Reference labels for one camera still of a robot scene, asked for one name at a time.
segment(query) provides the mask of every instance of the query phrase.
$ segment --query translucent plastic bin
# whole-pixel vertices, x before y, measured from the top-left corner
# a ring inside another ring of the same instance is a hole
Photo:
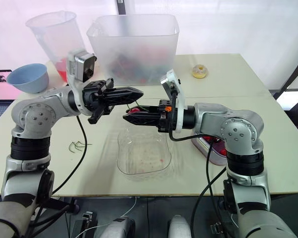
[[[118,168],[126,175],[155,175],[171,162],[167,133],[156,127],[131,126],[119,133]]]
[[[62,79],[67,82],[66,57],[69,51],[85,49],[76,14],[70,11],[50,12],[29,19],[25,25],[32,30]]]
[[[168,14],[109,15],[97,18],[87,35],[116,85],[159,84],[173,67],[179,26]]]

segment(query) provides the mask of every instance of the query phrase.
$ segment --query light blue bowl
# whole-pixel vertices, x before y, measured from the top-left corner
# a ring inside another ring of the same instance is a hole
[[[47,68],[41,63],[22,66],[9,74],[9,84],[26,93],[39,93],[49,85]]]

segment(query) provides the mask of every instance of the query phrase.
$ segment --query white curtain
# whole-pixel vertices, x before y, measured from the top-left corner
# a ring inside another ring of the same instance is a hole
[[[31,17],[67,10],[77,14],[86,49],[92,52],[86,31],[102,15],[117,14],[115,0],[0,0],[0,69],[16,69],[49,59],[25,22]]]
[[[290,110],[298,103],[298,92],[284,92],[277,102],[285,111]]]
[[[177,54],[240,53],[269,89],[280,89],[298,65],[298,0],[126,0],[125,4],[127,14],[175,15],[180,27]]]

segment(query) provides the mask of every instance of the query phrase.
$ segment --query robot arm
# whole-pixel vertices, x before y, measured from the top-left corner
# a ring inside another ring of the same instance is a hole
[[[6,159],[0,202],[0,238],[22,237],[34,210],[52,195],[54,173],[48,170],[51,128],[63,117],[90,116],[95,124],[115,105],[130,104],[143,95],[135,88],[113,88],[113,79],[87,81],[95,56],[81,49],[70,53],[69,86],[24,100],[12,109],[11,154]]]
[[[269,212],[271,200],[263,142],[259,138],[264,128],[261,117],[252,111],[231,110],[220,104],[196,103],[185,107],[180,82],[172,70],[161,83],[171,101],[160,100],[158,107],[131,108],[123,118],[136,125],[157,126],[160,132],[177,132],[181,125],[196,134],[222,139],[227,150],[228,176],[224,181],[224,204],[226,210],[238,214],[240,237],[296,237],[281,218]]]

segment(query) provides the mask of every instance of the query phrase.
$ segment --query white cable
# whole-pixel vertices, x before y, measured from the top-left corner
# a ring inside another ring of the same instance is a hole
[[[232,220],[232,222],[234,223],[234,225],[236,225],[236,227],[239,228],[238,225],[236,224],[236,222],[233,219],[233,213],[230,215],[230,219]]]
[[[128,214],[134,207],[135,207],[136,202],[137,202],[137,197],[135,196],[135,203],[133,204],[133,206],[132,206],[127,212],[125,212],[124,215],[122,215],[122,216],[120,216],[120,217],[126,216],[126,215],[127,215],[127,214]],[[80,235],[84,234],[84,233],[87,232],[88,230],[95,229],[95,228],[98,228],[98,227],[104,227],[104,226],[107,226],[107,225],[109,225],[109,224],[111,224],[111,222],[106,223],[106,224],[104,224],[104,225],[99,225],[99,226],[96,226],[96,227],[88,228],[88,229],[82,231],[81,233],[79,233],[75,238],[78,238]]]

